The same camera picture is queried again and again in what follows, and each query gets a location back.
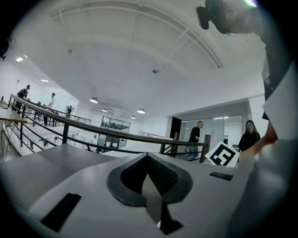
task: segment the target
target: white shirt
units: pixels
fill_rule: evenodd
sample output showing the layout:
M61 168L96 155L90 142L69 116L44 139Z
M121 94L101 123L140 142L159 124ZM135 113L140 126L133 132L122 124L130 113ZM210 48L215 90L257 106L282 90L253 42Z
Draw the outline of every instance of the white shirt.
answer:
M53 108L54 102L55 102L55 100L54 99L51 99L51 102L50 102L50 104L47 107Z

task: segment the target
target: white paper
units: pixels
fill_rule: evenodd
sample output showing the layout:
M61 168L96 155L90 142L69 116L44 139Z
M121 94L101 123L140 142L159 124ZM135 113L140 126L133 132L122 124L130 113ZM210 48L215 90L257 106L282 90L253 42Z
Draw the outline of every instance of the white paper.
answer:
M236 167L239 152L225 143L219 142L212 150L210 150L205 157L212 165L221 165L226 167Z
M278 139L298 138L298 80L295 64L263 105Z

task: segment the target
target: railing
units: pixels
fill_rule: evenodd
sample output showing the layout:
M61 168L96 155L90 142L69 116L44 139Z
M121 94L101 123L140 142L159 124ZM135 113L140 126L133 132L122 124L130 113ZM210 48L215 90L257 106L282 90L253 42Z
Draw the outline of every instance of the railing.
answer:
M11 98L10 98L10 102L9 102L9 103L15 105L15 102L17 101L15 97L13 97L13 98L14 98L14 101L13 101L13 102L11 102ZM55 109L52 109L52 108L43 106L43 105L38 104L38 103L31 102L31 101L26 101L26 102L28 102L28 103L30 103L30 104L32 104L32 105L34 105L34 106L43 108L43 109L48 109L49 111L51 111L51 112L53 112L53 113L56 113L56 114L58 114L58 115L61 115L61 114L62 114L64 117L67 117L67 118L69 118L69 119L72 119L72 120L75 120L75 121L78 121L78 122L82 122L82 123L89 124L89 125L90 125L90 123L91 123L91 120L90 120L90 119L87 119L87 118L74 116L74 115L68 114L68 113L66 113L66 112L61 112L61 111L58 111L58 110L55 110ZM25 112L25 113L26 113L26 114L34 115L34 116L33 116L33 117L34 117L34 120L35 120L35 119L38 119L38 117L40 116L36 111L35 111L35 113L30 113L30 112ZM52 127L54 127L54 126L60 126L60 125L57 125L57 124L56 124L56 121L53 121L53 123L52 123Z
M156 137L159 135L151 134L151 133L146 133L146 132L141 132L139 131L139 136L145 136L145 137Z
M11 103L11 100L15 99L16 101L18 101L19 103L21 103L23 105L22 111L19 110L15 105L13 105ZM92 126L92 125L88 125L88 124L84 124L80 121L76 121L76 120L72 120L70 118L67 117L63 117L60 115L57 115L55 113L52 113L48 110L45 110L43 106L34 104L34 103L30 103L26 100L20 99L17 96L14 96L11 94L9 103L8 103L8 107L12 107L14 110L16 110L18 113L21 114L21 116L25 119L29 119L30 121L32 121L33 123L43 127L44 129L62 137L62 144L67 143L67 140L72 140L75 141L77 143L81 143L83 145L87 145L90 147L95 147L95 148L99 148L99 149L104 149L104 150L109 150L109 151L117 151L117 152L125 152L125 153L142 153L139 151L128 151L128 150L121 150L121 149L117 149L114 147L106 147L106 146L100 146L100 145L95 145L95 144L91 144L85 141L81 141L72 137L68 136L68 130L70 126L73 126L75 128L79 128L85 131L89 131L89 132L94 132L94 133L98 133L98 134L103 134L103 135L107 135L107 136L111 136L111 137L117 137L117 138L122 138L122 139L129 139L129 140L135 140L135 141L140 141L140 142L148 142L148 143L154 143L154 144L161 144L160 147L160 154L164 154L164 155L185 155L185 154L194 154L193 152L184 152L184 153L166 153L166 145L187 145L187 146L202 146L203 149L202 151L198 152L201 153L201 157L200 157L200 162L202 163L204 161L204 156L205 154L209 151L209 146L210 146L210 135L206 135L205 137L205 141L204 143L191 143L191 142L184 142L184 141L177 141L177 140L167 140L167 139L157 139L157 138L153 138L153 137L144 137L144 136L137 136L137 135L133 135L133 134L128 134L128 133L123 133L123 132L117 132L117 131L111 131L108 129L104 129L104 128L100 128L100 127L96 127L96 126ZM31 118L30 116L26 115L26 108L32 109L35 111L35 113L38 114L42 114L43 116L46 116L48 118L51 118L55 121L58 121L60 123L63 123L63 134L50 129L49 127L44 126L42 123L40 123L39 121ZM50 143L53 146L57 146L57 144L43 138L42 136L38 135L36 132L34 132L34 130L32 130L32 128L28 127L25 123L21 123L20 128L17 127L17 130L20 131L20 136L18 136L18 133L15 133L16 136L18 137L18 139L20 140L20 144L21 147L24 144L23 141L23 136L28 138L30 140L30 142L33 142L28 136L26 136L23 132L23 126L25 126L30 132L32 132L34 135L38 136L39 138L41 138L44 141L47 141L48 143Z

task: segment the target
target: long hair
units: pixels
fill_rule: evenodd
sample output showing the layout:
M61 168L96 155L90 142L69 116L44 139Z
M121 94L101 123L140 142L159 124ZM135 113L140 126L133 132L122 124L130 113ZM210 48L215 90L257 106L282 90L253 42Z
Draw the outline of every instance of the long hair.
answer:
M253 134L254 136L256 136L257 139L260 139L260 134L257 132L257 128L256 128L256 126L255 126L255 123L254 123L252 120L248 120L248 121L246 122L246 124L245 124L245 133L250 134L250 132L247 130L247 124L248 124L248 123L252 123L252 124L253 124L253 132L252 132L252 134Z

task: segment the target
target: ceiling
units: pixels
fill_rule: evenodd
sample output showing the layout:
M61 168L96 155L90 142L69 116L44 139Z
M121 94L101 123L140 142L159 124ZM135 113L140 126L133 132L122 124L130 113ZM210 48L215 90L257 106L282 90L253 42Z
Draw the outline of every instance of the ceiling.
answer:
M125 112L127 118L139 108L165 101L191 80L200 80L201 71L226 67L264 47L254 35L221 35L213 26L200 29L194 9L202 0L53 2L26 26L33 32L28 38L40 38L40 48L36 44L32 57L19 67L95 110L108 107ZM47 21L47 27L39 21ZM12 41L12 57L29 51L17 31ZM91 97L100 103L90 104ZM136 116L145 120L159 114Z
M174 115L182 121L193 121L200 119L213 119L220 117L229 117L225 122L241 121L241 116L249 113L250 107L248 101L231 102L228 104L214 105L213 107L201 108L200 110Z

